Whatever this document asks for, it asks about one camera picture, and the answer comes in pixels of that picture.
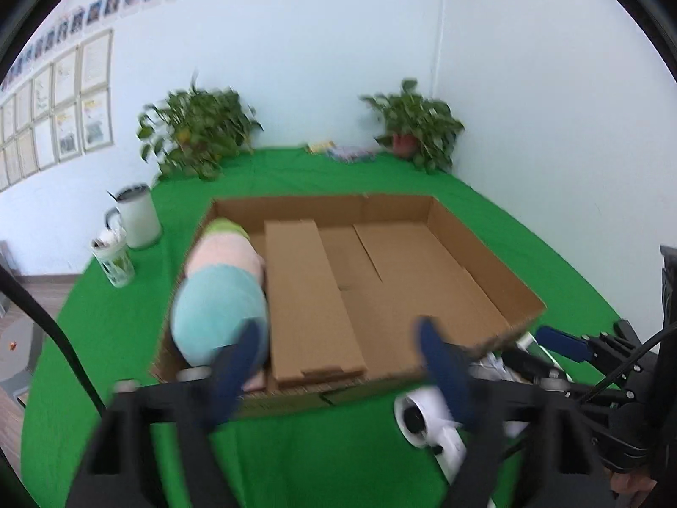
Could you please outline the person right hand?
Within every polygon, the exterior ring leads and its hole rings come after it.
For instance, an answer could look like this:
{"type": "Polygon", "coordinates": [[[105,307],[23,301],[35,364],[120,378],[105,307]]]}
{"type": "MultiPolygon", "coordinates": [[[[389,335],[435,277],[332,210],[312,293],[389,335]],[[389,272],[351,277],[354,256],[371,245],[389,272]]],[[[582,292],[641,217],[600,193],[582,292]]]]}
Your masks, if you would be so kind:
{"type": "Polygon", "coordinates": [[[646,468],[637,468],[626,474],[608,470],[611,490],[621,495],[648,493],[656,486],[656,481],[646,468]]]}

